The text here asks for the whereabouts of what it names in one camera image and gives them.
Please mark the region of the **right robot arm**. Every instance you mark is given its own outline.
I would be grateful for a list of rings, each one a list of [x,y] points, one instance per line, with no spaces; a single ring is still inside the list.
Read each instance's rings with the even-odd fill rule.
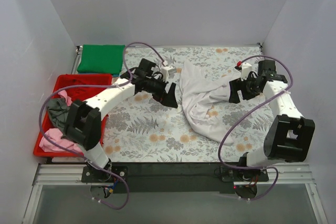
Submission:
[[[274,116],[263,146],[245,153],[239,159],[238,176],[248,181],[257,174],[256,167],[305,161],[315,123],[306,119],[295,106],[287,90],[288,81],[284,75],[276,72],[275,61],[260,61],[257,72],[246,62],[239,62],[235,68],[241,76],[229,83],[229,102],[237,104],[263,94]]]

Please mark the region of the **white t shirt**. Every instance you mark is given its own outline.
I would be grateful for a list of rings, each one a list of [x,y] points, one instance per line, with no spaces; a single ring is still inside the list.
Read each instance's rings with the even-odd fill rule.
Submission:
[[[217,102],[228,102],[229,82],[240,76],[234,71],[217,80],[205,77],[205,70],[186,60],[180,76],[182,109],[191,128],[198,134],[220,143],[229,126],[207,113]]]

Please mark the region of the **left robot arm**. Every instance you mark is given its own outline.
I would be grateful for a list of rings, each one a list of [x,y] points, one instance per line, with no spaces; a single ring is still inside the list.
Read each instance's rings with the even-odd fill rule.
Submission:
[[[123,73],[112,88],[106,88],[97,95],[84,101],[74,101],[69,109],[64,127],[65,137],[76,143],[85,158],[95,168],[93,175],[100,182],[111,178],[112,170],[109,157],[100,144],[101,121],[119,103],[145,91],[152,94],[155,101],[169,108],[177,108],[175,98],[176,84],[170,85],[166,91],[168,78],[176,73],[176,68],[163,62],[159,71],[155,72],[156,64],[141,59],[138,67]]]

